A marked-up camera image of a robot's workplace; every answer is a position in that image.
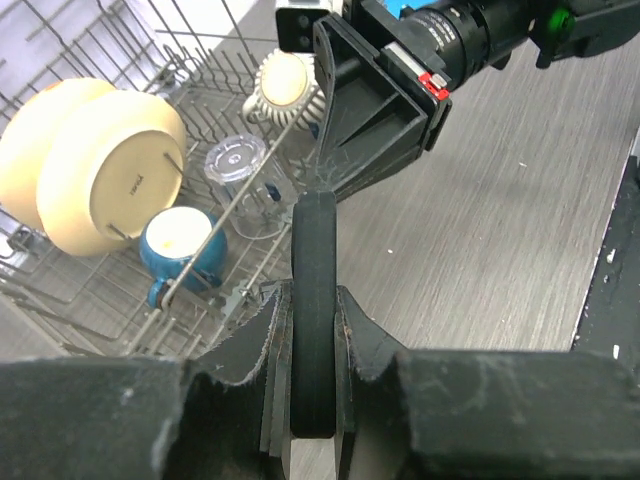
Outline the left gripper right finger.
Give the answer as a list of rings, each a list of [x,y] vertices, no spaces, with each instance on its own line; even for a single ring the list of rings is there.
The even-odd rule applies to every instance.
[[[635,479],[639,389],[589,353],[412,350],[337,291],[341,479]]]

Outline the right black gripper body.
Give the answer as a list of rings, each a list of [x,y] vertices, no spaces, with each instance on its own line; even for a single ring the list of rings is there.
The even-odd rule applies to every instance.
[[[427,150],[451,109],[450,95],[487,67],[505,68],[527,38],[527,1],[433,1],[394,13],[382,1],[351,1],[344,19],[369,42],[394,94],[426,118]]]

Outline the black smartphone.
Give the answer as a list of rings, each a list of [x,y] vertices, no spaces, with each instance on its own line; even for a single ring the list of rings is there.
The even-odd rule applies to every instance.
[[[336,237],[334,194],[301,195],[291,244],[291,429],[297,438],[330,438],[335,432]]]

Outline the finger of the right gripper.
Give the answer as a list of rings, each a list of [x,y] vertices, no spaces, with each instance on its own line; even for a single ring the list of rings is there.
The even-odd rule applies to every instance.
[[[317,21],[314,34],[316,78],[327,103],[312,187],[343,200],[415,161],[428,116],[385,72],[380,52],[339,15]]]

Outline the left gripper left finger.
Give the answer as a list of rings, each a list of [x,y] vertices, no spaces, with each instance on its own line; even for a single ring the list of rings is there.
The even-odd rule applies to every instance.
[[[194,360],[31,357],[1,366],[5,479],[285,479],[291,286]]]

